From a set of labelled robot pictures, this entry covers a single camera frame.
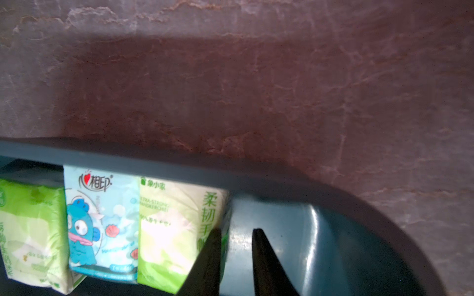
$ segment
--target blue cartoon character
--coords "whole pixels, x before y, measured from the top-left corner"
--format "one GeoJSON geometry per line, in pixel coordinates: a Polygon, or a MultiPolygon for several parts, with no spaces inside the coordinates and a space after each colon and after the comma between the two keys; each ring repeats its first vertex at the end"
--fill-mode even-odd
{"type": "Polygon", "coordinates": [[[67,206],[70,259],[72,263],[80,265],[97,263],[92,245],[100,239],[100,230],[93,227],[88,211],[89,205],[84,199],[76,199],[67,206]]]}

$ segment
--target plastic wrapper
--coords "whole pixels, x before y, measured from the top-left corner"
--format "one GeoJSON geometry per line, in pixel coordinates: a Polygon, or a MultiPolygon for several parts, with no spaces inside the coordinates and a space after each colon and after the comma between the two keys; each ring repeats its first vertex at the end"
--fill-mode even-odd
{"type": "Polygon", "coordinates": [[[138,183],[134,176],[64,166],[72,270],[136,282],[138,183]]]}
{"type": "Polygon", "coordinates": [[[222,189],[142,177],[138,283],[175,294],[216,227],[223,229],[224,263],[227,199],[222,189]]]}
{"type": "Polygon", "coordinates": [[[62,171],[0,174],[0,249],[8,278],[70,293],[85,276],[69,270],[62,171]]]}

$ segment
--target green tissue pack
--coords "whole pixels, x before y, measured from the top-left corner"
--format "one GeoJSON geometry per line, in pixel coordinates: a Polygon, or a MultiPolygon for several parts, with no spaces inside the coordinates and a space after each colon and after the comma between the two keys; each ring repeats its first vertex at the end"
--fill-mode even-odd
{"type": "Polygon", "coordinates": [[[176,294],[217,227],[223,236],[222,273],[229,216],[225,190],[142,177],[138,283],[176,294]]]}
{"type": "Polygon", "coordinates": [[[70,293],[85,276],[69,270],[62,172],[0,173],[0,249],[8,278],[70,293]]]}

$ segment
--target pink lips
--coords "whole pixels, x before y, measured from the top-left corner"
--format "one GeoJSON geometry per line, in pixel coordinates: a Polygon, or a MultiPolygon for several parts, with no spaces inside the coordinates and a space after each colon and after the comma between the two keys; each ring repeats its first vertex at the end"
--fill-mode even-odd
{"type": "Polygon", "coordinates": [[[86,240],[86,239],[83,238],[83,237],[80,237],[80,236],[75,235],[75,234],[70,233],[70,232],[67,233],[67,236],[68,236],[69,239],[70,239],[71,241],[73,241],[73,242],[79,241],[79,242],[81,243],[81,245],[83,245],[83,246],[92,246],[92,242],[89,241],[89,240],[86,240]]]}

